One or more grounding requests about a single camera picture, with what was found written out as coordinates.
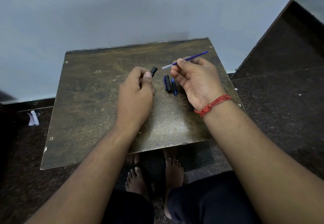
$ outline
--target wooden table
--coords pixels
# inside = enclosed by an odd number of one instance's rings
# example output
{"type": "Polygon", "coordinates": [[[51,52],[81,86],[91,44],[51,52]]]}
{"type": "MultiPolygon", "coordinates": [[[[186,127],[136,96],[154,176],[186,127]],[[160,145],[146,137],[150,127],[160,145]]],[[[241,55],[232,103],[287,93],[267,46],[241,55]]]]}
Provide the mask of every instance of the wooden table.
{"type": "Polygon", "coordinates": [[[170,68],[161,69],[180,57],[208,50],[203,57],[216,65],[225,90],[241,104],[208,38],[67,52],[41,169],[83,160],[114,123],[119,84],[135,66],[156,66],[158,71],[153,78],[152,114],[129,153],[211,139],[200,116],[189,111],[184,90],[179,87],[177,96],[165,91],[163,77],[170,75],[170,68]]]}

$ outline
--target foot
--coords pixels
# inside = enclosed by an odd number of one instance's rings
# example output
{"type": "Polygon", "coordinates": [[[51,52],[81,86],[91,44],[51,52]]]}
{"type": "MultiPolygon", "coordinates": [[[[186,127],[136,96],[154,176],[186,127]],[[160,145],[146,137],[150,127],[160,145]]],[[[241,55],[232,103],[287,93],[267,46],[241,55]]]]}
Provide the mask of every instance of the foot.
{"type": "Polygon", "coordinates": [[[165,178],[166,178],[166,193],[165,193],[165,203],[164,203],[164,213],[171,219],[171,215],[168,210],[168,195],[171,189],[182,186],[183,182],[183,167],[175,158],[168,158],[165,160],[165,178]]]}
{"type": "Polygon", "coordinates": [[[126,156],[125,162],[128,165],[136,165],[136,164],[138,164],[140,162],[140,154],[139,153],[128,154],[126,156]]]}
{"type": "Polygon", "coordinates": [[[128,177],[125,182],[126,191],[137,193],[145,197],[148,201],[150,198],[148,197],[148,192],[146,188],[146,184],[142,175],[142,170],[139,167],[135,167],[128,172],[128,177]]]}
{"type": "Polygon", "coordinates": [[[162,151],[165,159],[175,158],[178,152],[178,148],[176,146],[173,146],[173,147],[163,148],[162,151]]]}

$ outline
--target dark pants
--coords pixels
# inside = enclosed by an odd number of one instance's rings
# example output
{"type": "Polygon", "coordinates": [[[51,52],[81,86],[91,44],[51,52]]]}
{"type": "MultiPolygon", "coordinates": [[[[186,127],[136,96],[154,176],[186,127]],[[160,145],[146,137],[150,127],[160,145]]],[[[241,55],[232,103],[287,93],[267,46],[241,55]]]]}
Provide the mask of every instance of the dark pants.
{"type": "MultiPolygon", "coordinates": [[[[234,171],[172,189],[172,220],[185,224],[261,223],[234,171]]],[[[143,196],[114,190],[102,223],[154,223],[154,209],[143,196]]]]}

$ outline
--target paper scrap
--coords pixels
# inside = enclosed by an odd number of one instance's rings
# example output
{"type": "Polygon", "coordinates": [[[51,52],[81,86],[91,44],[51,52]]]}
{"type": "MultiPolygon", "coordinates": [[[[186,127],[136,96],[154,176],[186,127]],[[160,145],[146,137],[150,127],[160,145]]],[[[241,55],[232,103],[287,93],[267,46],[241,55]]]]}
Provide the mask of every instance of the paper scrap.
{"type": "Polygon", "coordinates": [[[29,126],[38,126],[39,125],[39,121],[38,121],[38,118],[37,118],[37,115],[35,113],[35,111],[31,111],[30,113],[27,113],[30,117],[29,119],[29,126]]]}

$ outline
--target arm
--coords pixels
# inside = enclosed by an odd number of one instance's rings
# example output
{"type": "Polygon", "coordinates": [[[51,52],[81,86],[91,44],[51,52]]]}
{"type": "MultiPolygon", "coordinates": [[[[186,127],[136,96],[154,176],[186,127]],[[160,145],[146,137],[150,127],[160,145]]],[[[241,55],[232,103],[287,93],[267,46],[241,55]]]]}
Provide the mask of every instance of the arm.
{"type": "MultiPolygon", "coordinates": [[[[171,74],[200,111],[225,94],[214,65],[178,60],[171,74]]],[[[232,101],[216,105],[204,122],[264,223],[324,223],[324,182],[284,153],[232,101]]]]}
{"type": "Polygon", "coordinates": [[[153,94],[151,73],[135,67],[119,86],[114,126],[28,224],[101,223],[128,149],[150,114],[153,94]]]}

